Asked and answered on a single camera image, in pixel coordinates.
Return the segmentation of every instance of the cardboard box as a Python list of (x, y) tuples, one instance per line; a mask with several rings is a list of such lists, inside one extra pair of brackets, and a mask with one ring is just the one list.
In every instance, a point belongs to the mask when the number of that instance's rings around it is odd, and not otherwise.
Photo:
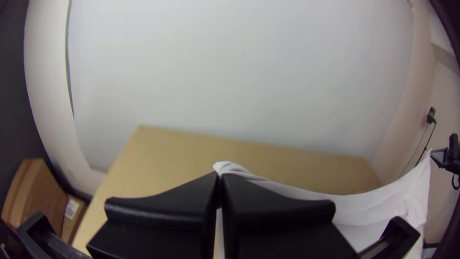
[(68, 194), (68, 197), (69, 199), (64, 215), (64, 223), (62, 224), (61, 239), (68, 244), (72, 244), (73, 238), (77, 233), (78, 226), (80, 225), (80, 222), (85, 215), (87, 206), (77, 197), (74, 197), (70, 194)]
[(46, 215), (56, 235), (61, 236), (67, 195), (51, 175), (43, 159), (24, 159), (11, 183), (1, 218), (16, 229), (33, 212)]

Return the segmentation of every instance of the label on box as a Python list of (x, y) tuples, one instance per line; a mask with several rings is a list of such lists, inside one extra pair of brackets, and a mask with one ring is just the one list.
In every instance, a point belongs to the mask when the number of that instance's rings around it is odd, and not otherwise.
[(66, 206), (66, 212), (64, 213), (65, 217), (67, 217), (70, 220), (73, 220), (73, 217), (75, 217), (75, 213), (77, 213), (79, 206), (80, 204), (78, 204), (78, 202), (69, 199)]

